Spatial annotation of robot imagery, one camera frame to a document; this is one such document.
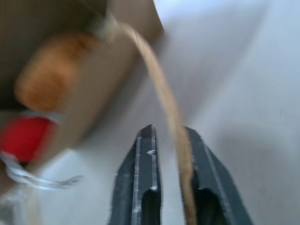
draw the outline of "brown cardboard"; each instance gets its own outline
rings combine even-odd
[[[149,41],[162,31],[153,0],[114,0],[110,6],[117,20],[129,23]],[[109,45],[99,44],[84,60],[77,86],[66,101],[65,119],[43,149],[39,163],[27,168],[30,172],[81,139],[126,78],[136,56],[134,45],[126,37],[117,36]],[[0,168],[0,194],[12,185],[8,179],[3,182],[3,176]]]

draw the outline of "white surface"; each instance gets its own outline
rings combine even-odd
[[[157,0],[165,34],[154,48],[185,124],[226,165],[257,225],[300,219],[300,2]],[[139,129],[156,124],[164,225],[182,225],[174,151],[140,61],[90,137],[45,170],[83,174],[71,190],[42,192],[45,225],[105,224],[115,173]]]

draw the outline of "rope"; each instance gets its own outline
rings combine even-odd
[[[114,38],[118,32],[126,35],[135,44],[145,61],[165,112],[169,133],[175,144],[186,223],[187,225],[196,225],[195,200],[191,187],[194,173],[191,144],[186,129],[182,126],[179,111],[164,72],[148,42],[131,26],[117,23],[114,18],[109,18],[106,28],[105,34],[108,40]]]

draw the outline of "red object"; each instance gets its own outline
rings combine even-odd
[[[13,154],[20,162],[31,162],[53,126],[55,123],[46,118],[20,116],[2,130],[1,151]]]

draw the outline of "orange ball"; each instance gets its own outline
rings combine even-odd
[[[17,79],[17,100],[35,111],[60,111],[77,80],[83,55],[97,42],[95,36],[86,32],[59,35],[48,40]]]

